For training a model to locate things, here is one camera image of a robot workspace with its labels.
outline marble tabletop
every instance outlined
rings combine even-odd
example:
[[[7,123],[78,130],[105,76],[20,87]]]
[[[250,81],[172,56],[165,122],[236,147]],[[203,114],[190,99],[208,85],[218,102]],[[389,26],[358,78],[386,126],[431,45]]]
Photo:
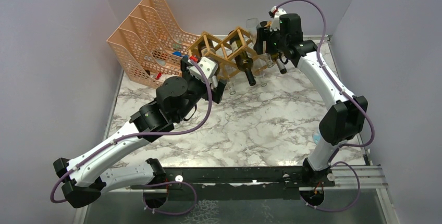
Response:
[[[321,49],[330,68],[336,68],[327,43]],[[245,75],[235,77],[234,95],[227,91],[213,104],[206,124],[190,134],[163,136],[124,157],[114,167],[135,165],[157,158],[163,167],[291,166],[300,165],[313,151],[312,133],[326,113],[320,95],[307,77],[292,64],[280,74],[275,66],[266,70],[257,85],[249,86]],[[124,75],[109,136],[141,106],[155,97],[155,90],[132,82]],[[207,102],[175,131],[190,129],[206,114]],[[363,165],[360,148],[345,147],[334,158]]]

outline purple cable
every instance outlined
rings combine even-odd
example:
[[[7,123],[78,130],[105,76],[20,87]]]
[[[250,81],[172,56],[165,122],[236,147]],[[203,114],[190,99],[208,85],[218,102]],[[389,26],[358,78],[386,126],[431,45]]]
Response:
[[[319,41],[319,44],[318,44],[318,49],[317,49],[317,52],[316,52],[316,56],[317,56],[317,60],[318,60],[318,62],[319,62],[319,64],[320,64],[320,67],[324,70],[324,72],[326,73],[326,75],[328,76],[328,78],[330,79],[330,81],[333,83],[333,85],[339,90],[339,92],[342,94],[342,95],[344,95],[349,101],[351,101],[351,103],[353,103],[355,106],[356,106],[356,108],[361,112],[361,114],[367,119],[367,122],[369,123],[369,125],[370,125],[370,129],[371,129],[371,137],[370,137],[370,139],[369,139],[369,141],[368,142],[366,142],[366,143],[364,143],[364,144],[348,144],[348,143],[345,143],[345,144],[343,144],[343,145],[341,145],[340,147],[344,147],[344,146],[348,146],[348,147],[367,147],[368,145],[370,145],[372,142],[373,142],[373,140],[374,140],[374,136],[375,136],[375,132],[374,132],[374,126],[373,126],[373,123],[372,123],[372,121],[371,121],[371,119],[370,119],[370,117],[367,115],[367,113],[364,111],[364,109],[362,109],[362,107],[350,96],[350,95],[348,95],[345,91],[343,91],[343,89],[342,89],[342,87],[341,86],[339,86],[339,84],[338,84],[338,82],[337,81],[335,81],[335,79],[333,79],[333,77],[332,77],[332,74],[325,68],[325,66],[324,66],[324,63],[322,62],[322,59],[321,59],[321,56],[320,56],[320,53],[321,53],[321,46],[322,46],[322,44],[324,43],[324,39],[325,39],[325,31],[326,31],[326,29],[327,29],[327,22],[325,21],[325,16],[324,16],[324,13],[322,12],[322,10],[314,3],[314,2],[312,2],[312,1],[310,1],[310,0],[288,0],[288,1],[285,1],[285,2],[283,2],[283,3],[281,3],[281,4],[279,4],[279,5],[277,5],[276,6],[276,9],[278,9],[279,7],[281,7],[282,5],[284,5],[284,4],[287,4],[287,3],[290,3],[290,2],[297,2],[297,1],[301,1],[301,2],[306,2],[306,3],[309,3],[309,4],[311,4],[311,5],[313,5],[318,11],[319,11],[319,13],[321,14],[321,17],[322,17],[322,22],[323,22],[323,24],[324,24],[324,27],[323,27],[323,29],[322,29],[322,36],[321,36],[321,40]]]
[[[207,97],[208,97],[208,106],[207,106],[207,113],[204,117],[204,119],[195,127],[189,129],[189,130],[185,130],[185,131],[180,131],[180,132],[148,132],[148,133],[133,133],[133,134],[128,134],[128,135],[123,135],[120,138],[117,138],[114,140],[115,143],[118,143],[122,140],[125,140],[127,138],[131,138],[131,137],[135,137],[135,136],[150,136],[150,135],[181,135],[181,134],[188,134],[191,133],[197,129],[199,129],[200,127],[202,127],[209,115],[210,112],[212,110],[212,91],[210,89],[210,83],[207,79],[207,77],[204,75],[204,71],[200,68],[199,65],[197,65],[194,61],[190,60],[190,63],[192,65],[194,65],[198,72],[201,74],[201,76],[203,77],[204,83],[206,85],[206,89],[207,89]],[[95,157],[97,154],[101,153],[102,151],[106,150],[108,147],[112,146],[112,144],[108,143],[106,145],[104,145],[103,147],[101,147],[100,149],[98,149],[97,151],[95,151],[94,153],[92,153],[90,156],[86,157],[83,161],[79,162],[78,164],[75,165],[75,167],[77,167],[77,169],[79,169],[81,166],[83,166],[85,163],[87,163],[88,161],[90,161],[93,157]],[[62,203],[65,202],[66,199],[63,200],[56,200],[54,199],[54,195],[55,195],[55,191],[57,190],[58,186],[63,182],[64,179],[66,179],[66,177],[68,177],[70,174],[72,174],[75,170],[70,169],[69,171],[67,171],[64,175],[62,175],[60,177],[60,179],[58,179],[58,181],[55,183],[54,187],[52,187],[51,190],[51,202],[52,203]]]
[[[186,211],[183,212],[177,212],[177,213],[172,213],[172,212],[166,212],[166,211],[161,211],[161,210],[156,210],[156,209],[152,209],[150,208],[146,202],[143,200],[143,204],[144,204],[144,210],[149,209],[150,211],[152,211],[153,213],[160,213],[160,214],[164,214],[164,215],[173,215],[173,216],[177,216],[177,215],[185,215],[188,212],[192,211],[192,209],[195,208],[195,206],[197,205],[197,192],[195,191],[195,189],[192,187],[192,185],[188,184],[187,182],[183,182],[183,181],[168,181],[168,182],[163,182],[163,183],[158,183],[158,184],[152,184],[152,185],[144,185],[145,187],[148,188],[152,188],[154,186],[163,186],[163,185],[169,185],[169,184],[183,184],[186,185],[188,187],[190,187],[190,189],[193,192],[193,205],[191,207],[189,207],[189,209],[187,209]]]
[[[356,202],[358,202],[359,199],[359,195],[361,194],[361,182],[359,181],[359,177],[358,174],[356,173],[356,171],[346,162],[344,161],[338,161],[336,163],[334,163],[331,167],[335,167],[337,164],[342,163],[344,165],[346,165],[347,167],[350,168],[350,170],[354,173],[354,176],[356,177],[356,182],[358,183],[358,192],[356,194],[356,198],[354,199],[354,201],[352,203],[350,203],[350,205],[343,207],[343,208],[339,208],[339,209],[328,209],[328,208],[321,208],[321,207],[315,207],[313,205],[310,205],[309,203],[307,203],[304,198],[301,197],[301,199],[305,202],[306,206],[309,206],[315,210],[319,210],[319,211],[323,211],[323,212],[329,212],[329,213],[335,213],[335,212],[342,212],[345,211],[347,209],[350,209],[351,207],[353,207]]]

